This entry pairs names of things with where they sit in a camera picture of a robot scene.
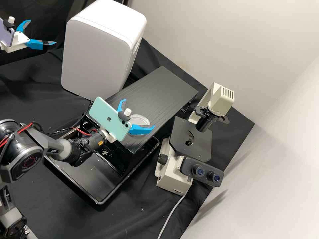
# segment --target white speaker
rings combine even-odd
[[[97,0],[66,25],[62,86],[89,100],[122,89],[136,57],[146,18],[113,0]]]

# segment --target grooved black surface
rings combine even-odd
[[[115,109],[122,99],[127,99],[125,107],[130,108],[132,114],[143,115],[151,125],[155,125],[147,135],[128,134],[121,144],[135,153],[197,93],[197,90],[161,66],[109,97],[106,101]]]

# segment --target microscope focus knob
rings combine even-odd
[[[157,162],[159,162],[162,165],[165,165],[167,163],[168,156],[166,154],[160,154],[159,158],[157,159]]]

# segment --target microscope stage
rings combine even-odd
[[[195,124],[176,116],[169,144],[179,155],[207,162],[211,159],[212,132],[199,132]]]

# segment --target black tray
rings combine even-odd
[[[85,122],[81,129],[90,132],[93,128],[96,128],[93,124]],[[72,130],[63,138],[75,139],[78,134],[77,131]],[[118,144],[107,143],[99,150],[99,153],[93,154],[78,167],[48,156],[45,156],[45,159],[96,204],[102,205],[159,144],[159,141],[152,137],[135,154],[132,154],[125,148],[118,147]]]

